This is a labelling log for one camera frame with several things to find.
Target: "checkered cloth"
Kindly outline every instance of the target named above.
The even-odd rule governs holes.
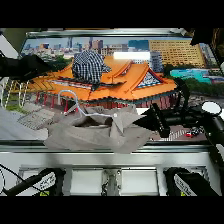
[[[90,84],[99,84],[103,72],[110,72],[111,68],[104,64],[103,57],[94,51],[83,51],[74,55],[72,72],[75,78]]]

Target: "gray fabric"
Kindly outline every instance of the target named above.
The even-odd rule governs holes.
[[[150,131],[134,125],[144,117],[138,115],[135,105],[106,110],[103,107],[83,108],[85,113],[113,115],[112,118],[90,116],[61,116],[48,126],[49,137],[44,144],[50,149],[94,150],[111,149],[115,153],[131,153],[142,147],[150,137]]]

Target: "sky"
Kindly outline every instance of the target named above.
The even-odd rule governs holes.
[[[181,37],[93,37],[93,40],[103,40],[103,44],[128,44],[129,40],[191,40],[191,38],[181,38]],[[30,44],[31,47],[35,48],[43,43],[49,43],[49,47],[53,48],[54,45],[61,44],[62,47],[66,47],[68,37],[62,38],[36,38],[27,39],[24,46]],[[89,37],[73,37],[72,43],[77,43],[84,45],[89,42]]]

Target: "white hanger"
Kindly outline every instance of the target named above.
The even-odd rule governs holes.
[[[90,117],[90,116],[102,116],[102,117],[113,117],[113,116],[117,116],[117,114],[114,114],[114,115],[107,115],[107,114],[98,114],[98,113],[93,113],[93,114],[86,114],[79,106],[79,103],[78,103],[78,97],[76,95],[76,93],[72,90],[61,90],[59,93],[58,93],[58,104],[60,105],[60,96],[61,96],[61,93],[63,92],[69,92],[69,93],[72,93],[74,95],[74,98],[75,98],[75,102],[76,104],[74,106],[72,106],[66,113],[65,115],[69,114],[70,112],[72,112],[76,107],[78,108],[79,112],[80,112],[80,117],[77,118],[77,119],[80,119],[82,117],[82,114],[86,117]]]

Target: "wire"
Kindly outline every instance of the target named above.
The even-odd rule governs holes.
[[[24,183],[26,183],[29,187],[32,187],[36,190],[38,190],[39,192],[45,194],[46,196],[49,196],[46,192],[40,190],[37,187],[34,187],[33,185],[29,184],[26,180],[24,180],[22,177],[20,177],[18,174],[16,174],[15,172],[13,172],[12,170],[10,170],[9,168],[3,166],[2,164],[0,164],[0,167],[2,167],[3,169],[7,170],[8,172],[12,173],[13,175],[15,175],[18,179],[20,179],[21,181],[23,181]]]
[[[0,169],[0,173],[1,173],[2,179],[3,179],[3,188],[2,188],[2,191],[0,192],[0,194],[1,194],[4,191],[4,188],[5,188],[5,176],[4,176],[4,174],[3,174],[1,169]]]

